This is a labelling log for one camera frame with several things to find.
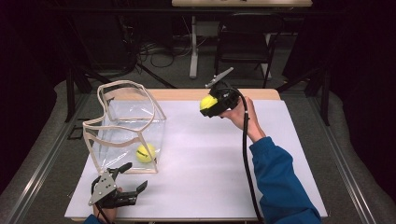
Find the wooden table edge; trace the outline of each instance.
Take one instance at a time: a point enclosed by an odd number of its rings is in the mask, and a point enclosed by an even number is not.
[[[312,7],[311,0],[289,1],[205,1],[172,0],[173,7]]]
[[[238,89],[253,100],[280,100],[274,89]],[[209,93],[209,89],[148,89],[157,101],[200,101]]]

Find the hand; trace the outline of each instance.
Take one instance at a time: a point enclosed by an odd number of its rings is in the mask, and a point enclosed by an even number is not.
[[[265,132],[260,127],[259,121],[257,120],[256,110],[254,109],[253,101],[245,96],[247,102],[247,113],[248,113],[248,124],[247,124],[247,136],[253,143],[265,137]],[[226,110],[220,114],[221,117],[230,119],[233,124],[239,129],[244,127],[244,116],[245,108],[242,99],[238,99],[238,105],[232,110]]]
[[[103,212],[105,213],[105,216],[107,219],[113,223],[114,220],[117,217],[117,208],[103,208]],[[99,210],[97,209],[96,205],[93,206],[93,214],[98,217],[103,223],[106,223],[105,218],[102,216],[102,214],[99,213]]]

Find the gray carpet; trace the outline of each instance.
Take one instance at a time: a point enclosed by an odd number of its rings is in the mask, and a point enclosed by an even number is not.
[[[273,77],[268,82],[267,88],[276,88],[285,81],[285,78],[280,74],[292,43],[293,38],[287,36],[279,41],[273,69],[271,70]],[[159,53],[152,56],[154,65],[170,62],[172,64],[165,68],[158,68],[151,64],[150,57],[148,57],[144,61],[144,65],[179,88],[203,88],[213,76],[213,50],[210,39],[200,46],[198,78],[196,79],[189,78],[189,56],[176,57],[172,62],[171,58]],[[260,69],[254,71],[246,66],[241,66],[235,68],[233,72],[233,76],[236,77],[244,77],[246,74],[258,77]],[[152,89],[164,88],[162,83],[138,69],[127,76],[112,78],[112,80],[116,79],[130,79]],[[96,80],[91,80],[91,82],[94,87],[100,85]],[[238,88],[260,87],[261,84],[258,80],[244,82],[236,80],[236,83],[234,83],[234,85],[238,85]],[[304,85],[305,83],[296,85],[282,93],[281,98],[286,102],[290,111],[319,192],[326,209],[330,213],[329,217],[323,219],[323,223],[396,223],[394,202],[375,183],[370,172],[356,156],[352,145],[348,141],[348,130],[342,111],[342,102],[331,94],[329,108],[331,126],[324,127],[322,121],[318,118],[318,109],[315,107],[316,99],[305,98],[302,93]],[[82,97],[83,95],[76,90],[77,99],[82,99],[80,105],[78,105],[78,113],[70,123],[64,124],[67,111],[65,83],[61,83],[56,91],[58,102],[51,118],[25,163],[0,196],[0,206],[3,208],[0,212],[0,223],[6,223],[7,221],[10,221],[10,223],[16,221],[20,223],[75,223],[65,218],[64,212],[70,201],[67,195],[73,191],[78,182],[88,156],[88,149],[82,139],[67,140],[66,138],[74,125],[81,126],[80,119],[97,118],[102,111],[101,109],[95,109],[100,107],[94,91],[88,97]],[[343,164],[342,167],[346,166],[350,169],[376,222],[364,221],[364,215],[357,209],[353,195],[351,196],[351,189],[347,187],[345,179],[340,175],[340,165],[334,158],[334,142],[329,139],[329,132],[335,138],[337,147],[341,148],[345,157],[346,164]],[[58,148],[58,153],[50,154],[54,148]],[[49,161],[52,161],[52,163],[45,167],[47,172],[38,172],[37,168],[42,167],[43,160],[47,159],[49,155],[52,158]],[[41,178],[42,182],[36,183],[36,191],[27,188],[30,187],[29,181],[34,184],[34,180],[38,177]],[[26,191],[28,193],[33,192],[28,199],[22,197]]]

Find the table surface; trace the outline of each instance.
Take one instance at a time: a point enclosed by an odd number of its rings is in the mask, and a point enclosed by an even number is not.
[[[174,7],[311,7],[311,0],[172,0]]]
[[[321,216],[326,209],[306,161],[286,105],[275,90],[241,89],[255,100],[259,122],[274,141],[293,157],[293,166]],[[124,191],[148,181],[136,205],[119,208],[118,220],[128,221],[240,221],[256,220],[242,160],[242,132],[227,119],[199,113],[207,89],[149,90],[166,117],[163,150],[157,174],[119,175]],[[248,153],[252,178],[253,165]],[[87,217],[89,189],[97,177],[88,157],[65,216],[75,221]],[[254,181],[256,197],[262,196]]]

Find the black curtain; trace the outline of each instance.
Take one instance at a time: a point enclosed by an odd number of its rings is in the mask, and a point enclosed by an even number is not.
[[[53,86],[63,79],[47,42],[48,33],[39,34],[43,31],[31,17],[29,3],[17,11],[12,4],[3,1],[0,5],[0,192],[20,168],[50,117],[56,101]]]
[[[314,7],[346,9],[346,15],[307,19],[283,75],[293,79],[326,64],[330,89],[344,103],[354,149],[396,202],[396,6],[368,0],[342,4],[317,0]]]

